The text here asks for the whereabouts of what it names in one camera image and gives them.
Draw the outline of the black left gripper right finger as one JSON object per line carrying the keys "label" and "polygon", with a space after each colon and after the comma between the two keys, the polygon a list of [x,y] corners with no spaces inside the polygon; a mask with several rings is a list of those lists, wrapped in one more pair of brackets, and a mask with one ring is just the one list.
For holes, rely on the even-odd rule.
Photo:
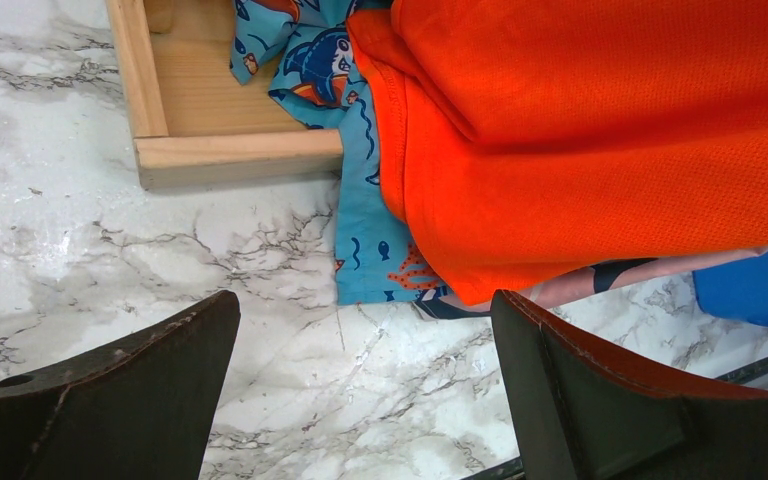
{"label": "black left gripper right finger", "polygon": [[663,365],[511,291],[491,320],[528,479],[768,479],[768,390]]}

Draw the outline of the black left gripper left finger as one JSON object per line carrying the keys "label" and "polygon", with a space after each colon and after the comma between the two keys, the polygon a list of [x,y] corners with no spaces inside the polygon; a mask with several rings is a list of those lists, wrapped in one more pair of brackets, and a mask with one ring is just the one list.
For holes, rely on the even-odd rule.
{"label": "black left gripper left finger", "polygon": [[0,479],[195,479],[240,322],[218,292],[0,381]]}

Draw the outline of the orange mesh shorts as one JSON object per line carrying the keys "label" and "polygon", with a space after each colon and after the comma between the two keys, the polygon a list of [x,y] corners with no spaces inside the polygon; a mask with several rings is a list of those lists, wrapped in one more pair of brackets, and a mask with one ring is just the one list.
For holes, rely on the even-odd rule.
{"label": "orange mesh shorts", "polygon": [[396,280],[466,304],[604,261],[768,246],[768,1],[352,14]]}

